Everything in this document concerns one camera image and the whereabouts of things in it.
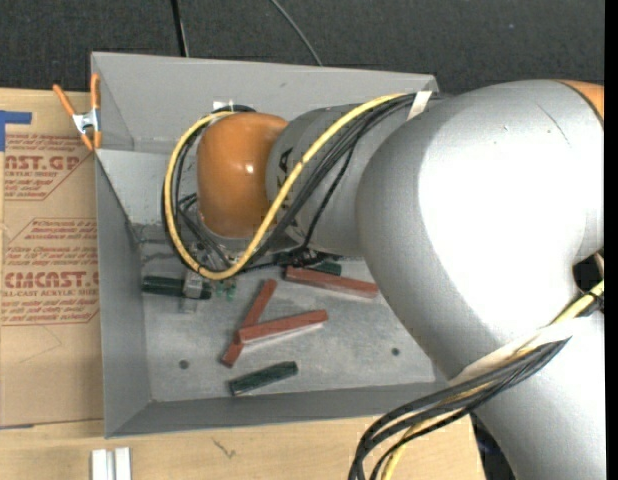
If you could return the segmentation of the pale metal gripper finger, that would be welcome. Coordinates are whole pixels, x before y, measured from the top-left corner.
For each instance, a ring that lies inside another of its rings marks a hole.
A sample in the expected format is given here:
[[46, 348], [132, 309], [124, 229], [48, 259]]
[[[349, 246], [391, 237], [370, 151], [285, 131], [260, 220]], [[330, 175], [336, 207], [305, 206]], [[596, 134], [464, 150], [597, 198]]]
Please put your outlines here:
[[178, 306], [180, 313], [195, 313], [203, 292], [203, 277], [193, 271], [187, 271], [184, 276], [181, 299]]

